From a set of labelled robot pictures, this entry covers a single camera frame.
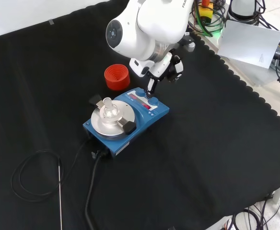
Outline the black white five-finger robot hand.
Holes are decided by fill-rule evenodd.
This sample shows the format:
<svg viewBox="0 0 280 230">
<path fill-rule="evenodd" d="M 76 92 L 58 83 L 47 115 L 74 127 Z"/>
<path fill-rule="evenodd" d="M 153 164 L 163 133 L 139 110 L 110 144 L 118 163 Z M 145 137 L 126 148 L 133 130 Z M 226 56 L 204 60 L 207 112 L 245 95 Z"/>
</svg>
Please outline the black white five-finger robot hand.
<svg viewBox="0 0 280 230">
<path fill-rule="evenodd" d="M 158 82 L 167 79 L 169 82 L 178 80 L 183 74 L 183 63 L 178 55 L 168 52 L 160 62 L 151 60 L 139 61 L 132 58 L 129 66 L 138 77 L 148 77 L 149 82 L 144 92 L 147 98 L 154 95 Z"/>
</svg>

